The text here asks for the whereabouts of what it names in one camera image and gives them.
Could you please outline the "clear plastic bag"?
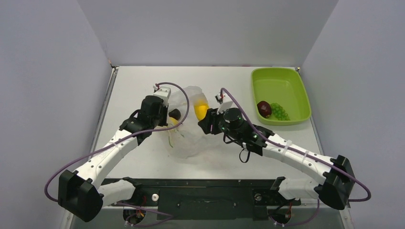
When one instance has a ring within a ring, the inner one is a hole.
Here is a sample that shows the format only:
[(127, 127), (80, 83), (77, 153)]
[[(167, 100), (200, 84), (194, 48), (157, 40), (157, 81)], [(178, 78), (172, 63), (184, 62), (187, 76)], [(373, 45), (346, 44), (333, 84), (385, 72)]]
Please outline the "clear plastic bag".
[[(189, 102), (186, 101), (182, 91), (174, 92), (169, 98), (169, 112), (173, 109), (179, 109), (182, 115), (179, 122), (185, 116), (187, 116), (186, 120), (180, 126), (158, 134), (169, 155), (186, 159), (197, 156), (208, 147), (208, 137), (198, 126), (199, 121), (195, 116), (193, 107), (193, 103), (197, 100), (208, 100), (198, 86), (187, 86), (183, 90), (186, 92)], [(168, 126), (173, 126), (169, 116)]]

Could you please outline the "red fake fruit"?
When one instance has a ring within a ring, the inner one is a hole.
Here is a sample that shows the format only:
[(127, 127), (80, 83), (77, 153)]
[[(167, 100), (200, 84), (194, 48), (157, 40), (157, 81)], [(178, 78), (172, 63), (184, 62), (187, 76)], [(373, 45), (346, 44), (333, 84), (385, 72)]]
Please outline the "red fake fruit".
[(259, 114), (263, 118), (269, 118), (272, 115), (271, 105), (266, 101), (260, 101), (257, 105)]

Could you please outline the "green fake grapes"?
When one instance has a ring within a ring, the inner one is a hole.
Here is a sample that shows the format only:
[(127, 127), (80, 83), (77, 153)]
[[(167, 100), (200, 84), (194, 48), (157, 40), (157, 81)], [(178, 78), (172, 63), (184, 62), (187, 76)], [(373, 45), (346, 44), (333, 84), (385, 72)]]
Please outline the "green fake grapes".
[(278, 103), (270, 104), (272, 115), (279, 121), (290, 121), (290, 117), (286, 110)]

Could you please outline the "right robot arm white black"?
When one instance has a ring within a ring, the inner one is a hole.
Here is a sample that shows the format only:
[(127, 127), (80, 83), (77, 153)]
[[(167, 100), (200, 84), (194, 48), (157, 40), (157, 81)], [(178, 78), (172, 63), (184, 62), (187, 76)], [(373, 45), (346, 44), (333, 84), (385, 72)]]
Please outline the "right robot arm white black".
[(285, 163), (309, 176), (308, 179), (278, 177), (269, 191), (270, 199), (281, 204), (296, 198), (318, 199), (325, 205), (343, 210), (354, 186), (354, 172), (348, 158), (323, 156), (283, 139), (273, 131), (250, 124), (238, 108), (224, 113), (208, 109), (198, 126), (208, 135), (223, 134), (248, 153)]

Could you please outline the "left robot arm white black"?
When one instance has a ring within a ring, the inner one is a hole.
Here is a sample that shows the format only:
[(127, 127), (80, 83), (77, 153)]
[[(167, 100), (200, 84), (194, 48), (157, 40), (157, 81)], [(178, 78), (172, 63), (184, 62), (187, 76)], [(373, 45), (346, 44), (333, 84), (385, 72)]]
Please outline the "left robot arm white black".
[(99, 193), (109, 172), (157, 127), (167, 125), (169, 95), (146, 96), (141, 108), (119, 126), (113, 137), (75, 171), (65, 170), (58, 180), (58, 204), (84, 222), (93, 220), (109, 205), (110, 194)]

